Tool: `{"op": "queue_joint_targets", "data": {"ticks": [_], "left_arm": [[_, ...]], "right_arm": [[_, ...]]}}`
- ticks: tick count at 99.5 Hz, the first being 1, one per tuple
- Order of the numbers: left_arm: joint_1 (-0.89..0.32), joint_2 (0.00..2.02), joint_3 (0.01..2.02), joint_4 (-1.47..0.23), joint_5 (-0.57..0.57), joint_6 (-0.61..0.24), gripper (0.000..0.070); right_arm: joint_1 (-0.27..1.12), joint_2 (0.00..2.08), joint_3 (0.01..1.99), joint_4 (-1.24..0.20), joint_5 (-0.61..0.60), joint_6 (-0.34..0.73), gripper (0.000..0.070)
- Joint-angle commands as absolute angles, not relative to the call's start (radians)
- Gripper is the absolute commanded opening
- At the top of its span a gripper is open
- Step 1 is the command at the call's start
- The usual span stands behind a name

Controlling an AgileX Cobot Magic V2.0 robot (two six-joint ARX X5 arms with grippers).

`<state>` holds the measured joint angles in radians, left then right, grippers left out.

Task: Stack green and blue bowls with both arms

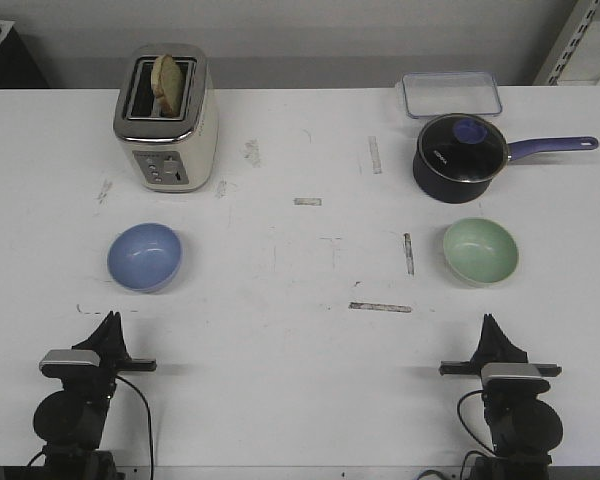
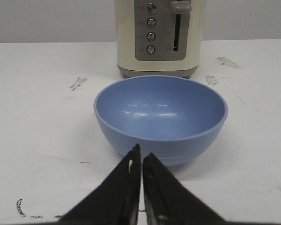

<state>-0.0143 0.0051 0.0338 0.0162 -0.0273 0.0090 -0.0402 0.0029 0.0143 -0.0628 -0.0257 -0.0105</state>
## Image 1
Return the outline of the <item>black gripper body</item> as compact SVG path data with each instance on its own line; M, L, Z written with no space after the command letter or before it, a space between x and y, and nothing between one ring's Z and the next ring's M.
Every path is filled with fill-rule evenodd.
M155 372L155 359L133 358L124 345L91 346L77 345L71 349L80 375L93 380L110 383L120 373Z
M442 361L439 365L439 374L441 376L461 376L461 377L475 377L481 381L480 372L481 369L488 363L502 363L492 357L488 361L473 361L472 357L468 361ZM481 384L484 388L548 388L549 379L556 378L562 373L562 367L555 363L532 363L528 361L526 356L526 362L534 365L538 368L543 379L540 381L492 381L487 386Z

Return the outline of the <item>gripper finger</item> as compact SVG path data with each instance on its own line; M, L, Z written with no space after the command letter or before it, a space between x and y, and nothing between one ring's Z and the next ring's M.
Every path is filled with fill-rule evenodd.
M128 361L130 359L124 340L121 314L119 312L114 313L114 353L117 361Z
M502 363L525 363L526 352L509 340L493 315L489 319L494 359Z
M92 350L98 353L105 351L110 331L114 326L114 318L115 313L110 311L94 332L84 341L85 350Z
M492 357L491 320L491 314L483 316L480 338L476 350L472 355L473 361L488 361Z

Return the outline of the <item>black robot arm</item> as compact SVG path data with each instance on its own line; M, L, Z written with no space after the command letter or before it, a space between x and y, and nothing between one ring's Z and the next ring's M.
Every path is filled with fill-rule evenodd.
M538 364L504 334L494 316L483 317L476 351L467 361L443 361L441 375L475 376L491 444L480 442L467 479L547 479L550 451L563 439L558 413L539 396L560 375L557 364Z
M124 373L153 372L154 359L135 359L127 351L121 314L109 312L95 331L69 349L52 349L40 360L43 376L61 381L62 388L40 402L33 429L45 442L34 456L44 465L29 462L23 478L124 479L112 452L102 450L105 422L117 384L131 388L144 404L147 418L149 477L155 474L152 415L140 389Z

